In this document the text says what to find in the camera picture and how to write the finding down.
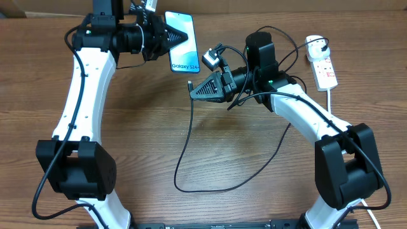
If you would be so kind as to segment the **blue screen smartphone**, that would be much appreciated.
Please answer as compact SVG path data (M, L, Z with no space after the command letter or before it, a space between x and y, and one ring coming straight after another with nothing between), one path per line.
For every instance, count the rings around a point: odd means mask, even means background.
M171 70L177 73L199 73L200 64L193 17L185 13L166 11L165 21L171 27L188 35L186 41L176 45L169 51Z

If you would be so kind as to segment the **white power strip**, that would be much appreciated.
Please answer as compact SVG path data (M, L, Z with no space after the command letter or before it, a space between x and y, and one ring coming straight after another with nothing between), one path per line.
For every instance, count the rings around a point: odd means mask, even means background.
M311 62L310 65L318 91L328 91L338 85L335 70L329 57Z

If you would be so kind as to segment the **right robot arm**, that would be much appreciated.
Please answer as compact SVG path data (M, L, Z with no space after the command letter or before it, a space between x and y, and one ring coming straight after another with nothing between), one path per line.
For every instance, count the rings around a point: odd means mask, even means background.
M373 131L351 125L313 101L293 76L280 70L268 32L247 36L245 66L231 70L217 45L202 56L211 70L199 86L190 88L193 101L243 103L242 92L285 118L315 150L315 185L319 198L303 213L298 228L356 228L349 213L363 208L363 200L388 188Z

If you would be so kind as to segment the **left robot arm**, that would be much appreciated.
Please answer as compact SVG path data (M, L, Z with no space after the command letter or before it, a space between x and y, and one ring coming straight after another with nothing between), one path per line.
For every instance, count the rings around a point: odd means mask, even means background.
M130 211L115 191L117 168L101 145L101 121L109 83L121 53L156 60L188 35L155 13L155 1L133 4L134 23L126 24L123 3L94 1L93 11L64 41L73 54L71 86L60 121L49 140L40 140L36 157L44 175L39 186L52 189L84 208L96 228L135 228Z

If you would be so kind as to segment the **brown cardboard backdrop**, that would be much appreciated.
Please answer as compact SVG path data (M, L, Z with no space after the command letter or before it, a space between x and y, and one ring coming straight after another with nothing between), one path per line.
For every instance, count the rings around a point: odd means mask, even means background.
M27 13L86 15L92 0L1 0L1 13L25 18ZM406 0L158 0L156 11L189 14L271 13L308 11L405 10Z

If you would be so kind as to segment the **white USB wall charger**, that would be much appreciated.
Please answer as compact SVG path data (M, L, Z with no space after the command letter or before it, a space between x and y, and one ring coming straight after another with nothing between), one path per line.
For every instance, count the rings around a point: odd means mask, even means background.
M320 35L310 35L305 38L307 58L310 62L317 62L330 57L329 39Z

